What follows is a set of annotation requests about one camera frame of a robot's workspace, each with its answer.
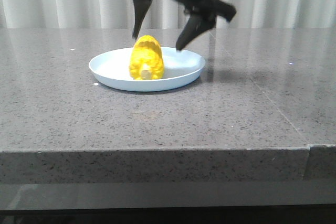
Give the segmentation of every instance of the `gray speckled countertop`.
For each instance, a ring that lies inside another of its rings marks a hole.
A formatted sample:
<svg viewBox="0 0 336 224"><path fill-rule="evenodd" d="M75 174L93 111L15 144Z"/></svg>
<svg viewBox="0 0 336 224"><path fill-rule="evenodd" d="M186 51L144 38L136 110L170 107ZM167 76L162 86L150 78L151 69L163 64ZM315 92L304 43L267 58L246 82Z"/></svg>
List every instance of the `gray speckled countertop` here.
<svg viewBox="0 0 336 224"><path fill-rule="evenodd" d="M178 29L143 30L174 47ZM94 56L123 29L0 29L0 183L336 177L336 29L215 29L195 82L126 92Z"/></svg>

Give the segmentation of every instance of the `light blue plate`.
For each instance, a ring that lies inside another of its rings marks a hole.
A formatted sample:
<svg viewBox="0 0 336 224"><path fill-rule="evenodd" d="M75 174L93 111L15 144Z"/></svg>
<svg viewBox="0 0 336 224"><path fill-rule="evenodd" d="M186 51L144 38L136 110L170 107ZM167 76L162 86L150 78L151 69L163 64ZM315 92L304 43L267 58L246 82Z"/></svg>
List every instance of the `light blue plate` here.
<svg viewBox="0 0 336 224"><path fill-rule="evenodd" d="M129 74L133 48L105 52L94 57L89 68L95 78L106 86L140 92L175 89L196 80L205 66L205 59L191 51L162 47L164 75L160 80L135 81Z"/></svg>

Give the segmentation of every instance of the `table surface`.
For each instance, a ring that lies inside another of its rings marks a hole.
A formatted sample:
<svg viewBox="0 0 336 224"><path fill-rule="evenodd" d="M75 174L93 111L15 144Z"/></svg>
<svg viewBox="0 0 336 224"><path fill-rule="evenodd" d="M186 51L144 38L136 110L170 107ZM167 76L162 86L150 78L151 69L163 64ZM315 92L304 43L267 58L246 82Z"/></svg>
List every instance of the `table surface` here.
<svg viewBox="0 0 336 224"><path fill-rule="evenodd" d="M174 47L180 32L148 29L142 34ZM329 158L327 173L334 176L335 164L329 163L336 161L335 35L335 28L213 29L186 48L206 59L199 79L174 90L136 93L99 84L88 68L98 54L132 47L130 30L0 29L0 160L5 171L0 182L24 182L25 176L35 183L68 182L66 160L75 166L78 159L86 167L76 167L81 172L75 175L72 167L70 182L80 181L88 165L94 169L106 160L123 170L113 181L156 181L151 171L133 176L125 167L133 171L150 164L156 166L153 173L160 173L165 162L190 174L195 160L203 165L186 179L207 180L213 177L204 173L218 171L223 155L230 169L243 163L236 167L242 173L220 172L219 179L253 179L246 172L265 167L276 169L279 179L301 179L310 158L321 156ZM31 170L14 175L13 166ZM290 168L284 173L281 166ZM63 175L34 178L54 170ZM179 172L159 177L178 180Z"/></svg>

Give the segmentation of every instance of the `yellow corn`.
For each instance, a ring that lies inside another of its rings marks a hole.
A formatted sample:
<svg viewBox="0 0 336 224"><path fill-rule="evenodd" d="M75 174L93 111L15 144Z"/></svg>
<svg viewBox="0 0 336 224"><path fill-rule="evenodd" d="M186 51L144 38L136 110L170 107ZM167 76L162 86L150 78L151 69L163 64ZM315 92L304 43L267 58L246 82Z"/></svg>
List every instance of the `yellow corn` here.
<svg viewBox="0 0 336 224"><path fill-rule="evenodd" d="M142 36L134 45L129 65L134 80L161 79L164 72L160 43L150 35Z"/></svg>

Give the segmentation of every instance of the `white curtain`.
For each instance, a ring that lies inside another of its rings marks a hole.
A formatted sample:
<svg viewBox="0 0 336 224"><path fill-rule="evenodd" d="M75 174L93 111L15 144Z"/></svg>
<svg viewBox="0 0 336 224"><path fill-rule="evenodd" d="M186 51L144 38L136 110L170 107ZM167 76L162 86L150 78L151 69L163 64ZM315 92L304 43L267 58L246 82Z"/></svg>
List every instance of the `white curtain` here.
<svg viewBox="0 0 336 224"><path fill-rule="evenodd" d="M336 0L224 0L237 8L230 24L217 27L332 27ZM0 0L0 27L132 28L132 0ZM183 6L153 0L144 28L181 28Z"/></svg>

